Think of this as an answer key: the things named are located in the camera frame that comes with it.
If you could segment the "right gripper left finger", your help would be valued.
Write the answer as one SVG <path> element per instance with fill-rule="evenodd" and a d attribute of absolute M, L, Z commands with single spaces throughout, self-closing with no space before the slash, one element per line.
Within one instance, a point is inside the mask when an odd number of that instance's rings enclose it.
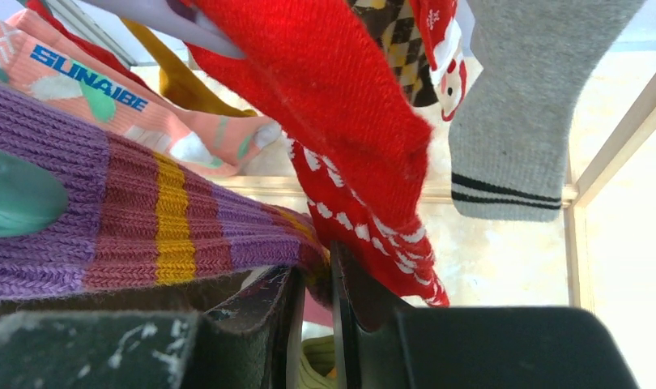
<path fill-rule="evenodd" d="M 271 268 L 204 312 L 22 311 L 0 319 L 0 388 L 291 386 L 304 285 Z"/>

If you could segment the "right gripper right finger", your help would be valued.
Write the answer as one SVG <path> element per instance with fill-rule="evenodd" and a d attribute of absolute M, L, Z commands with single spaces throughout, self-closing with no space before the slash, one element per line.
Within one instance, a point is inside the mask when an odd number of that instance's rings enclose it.
<path fill-rule="evenodd" d="M 416 308 L 330 248 L 340 388 L 634 388 L 610 332 L 577 308 Z"/>

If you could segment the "red white patterned sock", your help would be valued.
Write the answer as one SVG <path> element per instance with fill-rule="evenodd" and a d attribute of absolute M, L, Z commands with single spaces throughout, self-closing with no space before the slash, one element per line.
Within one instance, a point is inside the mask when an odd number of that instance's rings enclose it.
<path fill-rule="evenodd" d="M 449 298 L 417 215 L 431 126 L 344 1 L 195 1 L 244 53 L 192 46 L 200 68 L 275 119 L 322 243 L 342 242 L 400 297 Z"/>

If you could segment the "grey sock with black stripes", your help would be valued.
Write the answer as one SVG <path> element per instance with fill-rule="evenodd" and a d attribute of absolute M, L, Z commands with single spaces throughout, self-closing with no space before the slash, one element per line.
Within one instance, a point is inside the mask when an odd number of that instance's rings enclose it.
<path fill-rule="evenodd" d="M 449 129 L 463 216 L 549 222 L 562 207 L 573 111 L 641 2 L 473 1 L 483 69 Z"/>

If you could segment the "brown yellow argyle sock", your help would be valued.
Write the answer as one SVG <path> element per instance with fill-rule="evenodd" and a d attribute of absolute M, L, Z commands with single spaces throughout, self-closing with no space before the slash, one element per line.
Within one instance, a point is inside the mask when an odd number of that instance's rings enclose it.
<path fill-rule="evenodd" d="M 405 0 L 347 0 L 386 57 L 403 94 L 414 107 L 438 102 L 429 62 L 411 4 Z"/>

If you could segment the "pink green patterned sock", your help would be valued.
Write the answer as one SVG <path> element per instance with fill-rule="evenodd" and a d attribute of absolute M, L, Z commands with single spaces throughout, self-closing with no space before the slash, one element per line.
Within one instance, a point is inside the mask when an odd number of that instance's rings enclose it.
<path fill-rule="evenodd" d="M 33 11 L 0 20 L 0 68 L 21 92 L 204 177 L 238 174 L 280 135 L 268 117 L 181 109 L 85 53 Z"/>

